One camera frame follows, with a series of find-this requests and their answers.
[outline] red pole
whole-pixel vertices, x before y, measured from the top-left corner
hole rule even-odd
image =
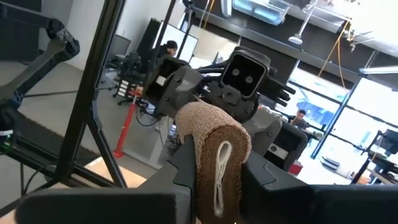
[[[122,131],[120,132],[120,137],[118,140],[118,145],[116,146],[115,151],[113,151],[113,156],[116,158],[121,158],[124,155],[124,153],[123,153],[124,140],[126,139],[127,133],[129,132],[131,118],[132,118],[134,112],[136,111],[137,97],[140,96],[140,94],[137,93],[136,91],[131,91],[130,94],[132,96],[134,96],[134,99],[133,99],[132,103],[130,104],[129,112],[127,113],[126,120],[124,120],[123,128],[122,128]]]

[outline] computer monitor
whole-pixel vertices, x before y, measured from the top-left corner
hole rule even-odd
[[[157,42],[157,39],[159,38],[159,34],[160,34],[160,30],[161,30],[162,26],[163,26],[163,21],[160,25],[159,31],[157,32],[154,45],[152,46],[153,48],[156,46],[156,42]],[[176,43],[178,44],[177,55],[182,50],[180,59],[184,60],[186,62],[189,62],[191,60],[193,51],[195,50],[195,47],[197,46],[198,39],[191,35],[188,35],[187,40],[185,41],[185,44],[183,46],[183,49],[181,49],[181,44],[182,44],[184,35],[185,35],[184,32],[180,31],[179,29],[177,29],[174,26],[171,26],[170,24],[167,24],[166,31],[164,33],[164,36],[163,36],[160,44],[161,45],[166,44],[166,42],[169,40],[176,41]]]
[[[379,138],[375,145],[385,149],[391,154],[398,152],[398,132],[387,129],[386,132]]]
[[[110,55],[126,55],[127,49],[129,48],[131,40],[115,35],[112,40],[111,48],[109,49]]]

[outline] window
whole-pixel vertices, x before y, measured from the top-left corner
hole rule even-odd
[[[357,172],[367,158],[366,154],[361,154],[362,151],[355,148],[352,144],[333,136],[328,136],[317,159],[326,157],[340,163],[339,167],[344,170]]]
[[[288,83],[287,86],[296,90],[296,94],[290,95],[290,101],[287,103],[286,107],[277,105],[276,110],[287,115],[295,115],[298,110],[303,109],[307,112],[304,119],[312,126],[322,128],[323,125],[329,125],[333,115],[339,107],[339,104],[324,99],[290,83]]]
[[[186,15],[186,13],[184,13],[184,14],[182,15],[182,17],[181,17],[181,19],[180,19],[180,22],[178,22],[178,25],[177,25],[177,28],[178,28],[178,29],[181,29],[181,30],[184,31],[184,32],[187,30],[187,27],[188,27],[187,22],[185,22],[185,15]]]
[[[318,143],[319,141],[316,139],[309,140],[306,148],[304,149],[303,153],[301,153],[301,156],[298,159],[298,161],[299,162],[307,161],[311,157],[311,154],[317,147]]]
[[[322,77],[317,77],[300,68],[296,68],[292,72],[290,81],[338,101],[343,101],[348,93],[348,90],[345,90],[343,87],[329,82]]]
[[[214,61],[217,54],[225,60],[228,59],[237,46],[237,43],[198,26],[191,26],[189,34],[199,39],[193,54],[211,62]]]
[[[396,102],[398,102],[398,92],[363,78],[348,105],[389,123],[398,124],[398,116],[396,115],[398,103]]]
[[[386,129],[394,130],[387,124],[375,121],[355,110],[345,108],[332,133],[355,145],[367,147],[378,130],[384,132]]]

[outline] white string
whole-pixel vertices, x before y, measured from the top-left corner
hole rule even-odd
[[[223,177],[231,152],[232,144],[229,141],[223,141],[218,147],[214,184],[214,213],[218,217],[222,216],[224,210]]]

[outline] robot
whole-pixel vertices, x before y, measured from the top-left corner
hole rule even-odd
[[[5,11],[5,6],[0,4],[0,12]],[[50,63],[51,66],[78,53],[77,40],[61,25],[56,20],[43,25],[53,38],[49,53],[35,62],[37,71],[54,55],[56,62]],[[203,77],[202,73],[207,72],[221,75]],[[187,62],[165,57],[151,73],[144,98],[156,106],[158,116],[172,118],[183,105],[201,99],[252,127],[253,141],[261,142],[256,135],[268,133],[270,125],[274,125],[272,132],[278,132],[280,122],[270,115],[263,122],[248,125],[256,117],[259,93],[282,105],[289,100],[286,92],[294,93],[274,79],[275,73],[268,57],[242,47],[237,47],[227,61],[198,70],[191,69]],[[12,113],[7,111],[16,110],[23,94],[37,83],[27,80],[40,80],[44,75],[21,74],[0,88],[2,131],[13,130],[12,119],[7,118]],[[41,190],[21,200],[16,222],[195,223],[193,136],[186,136],[181,147],[161,170],[137,189]],[[398,194],[395,186],[307,185],[262,155],[264,151],[253,144],[249,159],[242,166],[241,223],[396,223]]]

